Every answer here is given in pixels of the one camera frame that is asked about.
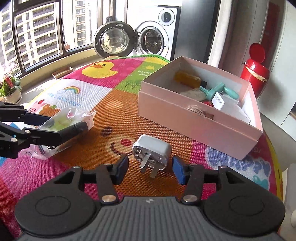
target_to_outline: red trash can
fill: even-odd
[[[252,85],[256,99],[261,95],[264,86],[267,84],[270,72],[261,63],[265,60],[264,48],[253,43],[249,49],[250,59],[244,63],[241,78],[249,81]]]

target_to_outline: plastic bag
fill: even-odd
[[[36,128],[47,131],[60,131],[68,126],[76,124],[80,121],[84,121],[87,123],[88,130],[90,130],[94,126],[95,114],[96,111],[87,112],[75,107],[64,108],[60,112],[56,113],[53,117],[51,117],[48,121]],[[76,137],[70,139],[69,141],[66,141],[65,143],[55,148],[52,148],[50,146],[30,145],[29,148],[21,150],[19,154],[35,157],[41,160],[46,160],[49,157],[72,146],[83,134],[85,134],[85,132],[77,135]]]

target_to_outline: bear mouth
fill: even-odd
[[[130,156],[131,154],[133,154],[133,151],[130,151],[130,152],[128,152],[128,153],[120,152],[120,151],[118,151],[118,150],[115,149],[114,145],[115,145],[115,142],[112,142],[111,145],[110,145],[110,149],[111,149],[111,151],[112,151],[113,153],[115,153],[116,155],[119,155],[119,156],[122,156],[122,155],[128,155],[128,156]]]

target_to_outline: quilted mat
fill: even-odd
[[[170,143],[172,155],[179,155],[187,163],[202,164],[208,169],[227,165],[282,198],[281,172],[265,133],[249,155],[239,161],[137,115],[141,81],[167,63],[166,59],[153,55],[96,62],[63,77],[25,106],[33,113],[49,116],[72,106],[96,110],[96,115],[94,127],[84,137],[45,161],[28,156],[0,158],[0,218],[14,236],[20,234],[14,218],[16,202],[74,165],[93,169],[102,163],[115,163],[122,154],[128,154],[129,170],[122,184],[116,186],[120,198],[180,197],[184,187],[178,185],[170,163],[155,179],[149,177],[151,170],[140,173],[131,148],[142,134]],[[11,125],[20,129],[25,126]],[[214,191],[215,185],[206,184],[202,198]],[[87,184],[85,192],[97,199],[95,184]]]

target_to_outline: yellow object in box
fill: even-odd
[[[201,84],[201,79],[199,77],[190,75],[184,71],[178,71],[175,73],[174,80],[191,87],[192,89],[199,88]]]

